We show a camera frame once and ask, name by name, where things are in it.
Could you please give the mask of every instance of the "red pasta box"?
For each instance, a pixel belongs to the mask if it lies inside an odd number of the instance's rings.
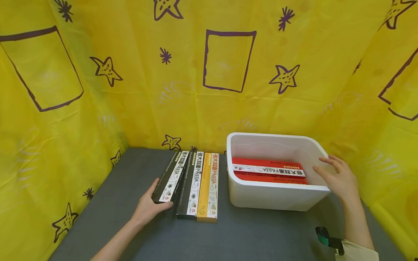
[[[305,184],[305,172],[297,162],[232,158],[234,174],[248,181]]]

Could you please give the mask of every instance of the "hand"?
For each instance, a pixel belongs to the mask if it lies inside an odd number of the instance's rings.
[[[329,189],[340,201],[346,202],[360,198],[357,178],[345,161],[332,155],[328,159],[320,157],[319,160],[331,164],[337,171],[337,174],[333,175],[321,167],[313,167],[313,170],[325,180]]]
[[[147,192],[139,199],[138,206],[131,217],[130,222],[139,228],[148,224],[158,213],[173,206],[173,202],[155,204],[151,199],[151,196],[157,187],[158,180],[159,179],[157,178]]]

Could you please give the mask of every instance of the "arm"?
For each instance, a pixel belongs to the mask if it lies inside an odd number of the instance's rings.
[[[366,215],[360,200],[356,176],[348,164],[335,157],[321,157],[320,161],[331,164],[337,171],[333,175],[324,169],[314,166],[313,169],[328,184],[329,189],[339,198],[344,212],[345,238],[359,246],[374,250],[372,237],[367,226]]]
[[[121,230],[93,257],[91,261],[117,261],[134,236],[158,213],[172,207],[173,202],[155,204],[151,196],[158,179],[139,200],[131,219]]]

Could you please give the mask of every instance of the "yellow pasta box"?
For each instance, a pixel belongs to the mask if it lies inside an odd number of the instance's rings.
[[[197,221],[216,223],[218,220],[218,162],[218,153],[205,153]]]

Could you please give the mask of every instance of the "person's left hand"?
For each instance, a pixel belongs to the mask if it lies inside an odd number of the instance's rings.
[[[173,202],[155,204],[151,199],[151,196],[157,187],[158,180],[159,179],[157,178],[147,192],[139,199],[138,206],[131,217],[130,222],[139,228],[148,224],[158,213],[173,206]]]

